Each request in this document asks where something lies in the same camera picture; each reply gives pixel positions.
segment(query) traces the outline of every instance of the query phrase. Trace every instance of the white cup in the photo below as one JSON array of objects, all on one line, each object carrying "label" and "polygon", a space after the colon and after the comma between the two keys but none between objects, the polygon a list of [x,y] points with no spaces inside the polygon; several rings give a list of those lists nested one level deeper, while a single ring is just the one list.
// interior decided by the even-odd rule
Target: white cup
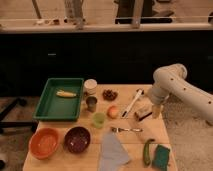
[{"label": "white cup", "polygon": [[97,81],[94,79],[88,79],[84,82],[84,91],[87,92],[89,95],[96,93],[97,88]]}]

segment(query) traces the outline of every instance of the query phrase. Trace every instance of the small cup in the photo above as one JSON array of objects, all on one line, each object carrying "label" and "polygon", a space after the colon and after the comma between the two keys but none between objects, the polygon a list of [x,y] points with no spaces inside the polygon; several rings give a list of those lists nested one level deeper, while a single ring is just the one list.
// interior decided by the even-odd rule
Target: small cup
[{"label": "small cup", "polygon": [[98,102],[98,100],[97,100],[96,97],[94,97],[94,96],[87,97],[87,99],[86,99],[87,109],[90,112],[95,112],[96,111],[97,102]]},{"label": "small cup", "polygon": [[92,124],[94,127],[100,129],[104,125],[106,115],[103,113],[95,113],[92,117]]},{"label": "small cup", "polygon": [[97,81],[94,79],[88,79],[84,82],[84,90],[89,94],[95,94],[97,87]]}]

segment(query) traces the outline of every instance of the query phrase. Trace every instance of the small orange object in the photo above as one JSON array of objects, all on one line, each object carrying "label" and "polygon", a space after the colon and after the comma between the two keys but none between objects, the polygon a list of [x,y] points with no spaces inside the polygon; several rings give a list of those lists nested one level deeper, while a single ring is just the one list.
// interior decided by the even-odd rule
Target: small orange object
[{"label": "small orange object", "polygon": [[29,150],[35,158],[42,160],[51,156],[58,145],[58,131],[53,128],[42,128],[31,137]]},{"label": "small orange object", "polygon": [[109,108],[108,108],[108,110],[107,110],[107,115],[110,117],[110,118],[112,118],[112,119],[115,119],[115,118],[117,118],[118,117],[118,112],[119,112],[119,110],[118,110],[118,108],[117,108],[117,106],[110,106]]}]

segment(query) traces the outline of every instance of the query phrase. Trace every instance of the purple bowl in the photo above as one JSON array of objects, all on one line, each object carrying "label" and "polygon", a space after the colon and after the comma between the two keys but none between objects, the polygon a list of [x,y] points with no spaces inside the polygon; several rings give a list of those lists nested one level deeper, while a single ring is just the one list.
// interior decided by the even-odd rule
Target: purple bowl
[{"label": "purple bowl", "polygon": [[90,133],[84,127],[71,128],[65,135],[64,145],[71,153],[81,153],[90,144]]}]

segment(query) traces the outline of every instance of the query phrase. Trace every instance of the green tray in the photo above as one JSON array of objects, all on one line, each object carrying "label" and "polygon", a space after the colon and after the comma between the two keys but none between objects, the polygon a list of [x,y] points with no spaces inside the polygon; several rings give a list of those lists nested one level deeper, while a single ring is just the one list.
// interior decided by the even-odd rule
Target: green tray
[{"label": "green tray", "polygon": [[[83,94],[83,78],[49,78],[37,105],[34,118],[49,121],[76,121]],[[58,97],[58,90],[71,91],[76,97]]]}]

